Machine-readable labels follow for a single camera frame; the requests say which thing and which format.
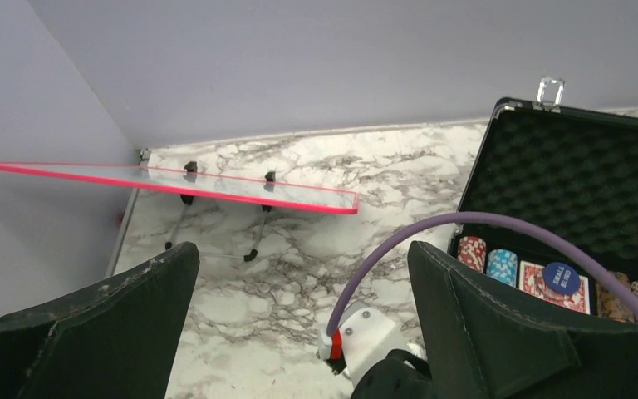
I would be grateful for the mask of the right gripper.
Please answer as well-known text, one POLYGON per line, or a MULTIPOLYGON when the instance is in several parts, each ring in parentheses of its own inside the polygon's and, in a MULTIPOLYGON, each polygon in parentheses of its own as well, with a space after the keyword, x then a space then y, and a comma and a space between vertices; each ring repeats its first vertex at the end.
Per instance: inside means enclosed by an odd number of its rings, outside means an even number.
POLYGON ((350 399, 425 399, 432 397, 429 364, 412 352, 391 350, 360 379, 350 399))

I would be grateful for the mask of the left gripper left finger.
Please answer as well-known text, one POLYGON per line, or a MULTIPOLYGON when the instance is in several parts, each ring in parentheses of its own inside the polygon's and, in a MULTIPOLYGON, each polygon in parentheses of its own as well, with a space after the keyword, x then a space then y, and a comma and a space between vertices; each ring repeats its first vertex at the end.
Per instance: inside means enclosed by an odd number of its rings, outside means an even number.
POLYGON ((162 398, 199 271, 185 242, 0 317, 0 398, 162 398))

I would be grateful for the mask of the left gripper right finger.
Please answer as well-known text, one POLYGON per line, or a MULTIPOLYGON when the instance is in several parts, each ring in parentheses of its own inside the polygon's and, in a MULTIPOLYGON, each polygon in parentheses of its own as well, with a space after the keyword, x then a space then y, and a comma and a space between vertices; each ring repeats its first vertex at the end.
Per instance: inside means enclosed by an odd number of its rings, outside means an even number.
POLYGON ((638 325, 571 311, 431 244, 408 251, 439 398, 638 398, 638 325))

